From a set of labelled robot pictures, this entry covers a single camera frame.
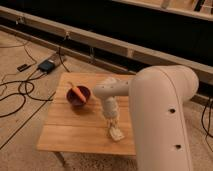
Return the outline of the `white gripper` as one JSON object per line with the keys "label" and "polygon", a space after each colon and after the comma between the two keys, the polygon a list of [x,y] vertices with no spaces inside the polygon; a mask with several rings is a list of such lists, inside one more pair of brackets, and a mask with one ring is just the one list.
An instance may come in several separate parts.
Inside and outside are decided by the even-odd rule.
{"label": "white gripper", "polygon": [[115,97],[109,97],[101,101],[103,115],[107,119],[107,129],[110,133],[112,127],[119,128],[119,120],[116,118],[119,114],[119,107]]}

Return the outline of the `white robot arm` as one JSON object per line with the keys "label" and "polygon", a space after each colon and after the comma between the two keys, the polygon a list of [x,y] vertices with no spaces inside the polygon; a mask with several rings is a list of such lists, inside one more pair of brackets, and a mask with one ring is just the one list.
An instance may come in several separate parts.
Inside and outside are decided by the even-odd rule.
{"label": "white robot arm", "polygon": [[183,103],[198,87],[189,67],[152,66],[127,81],[107,78],[93,93],[107,118],[118,115],[118,96],[129,98],[138,171],[193,171]]}

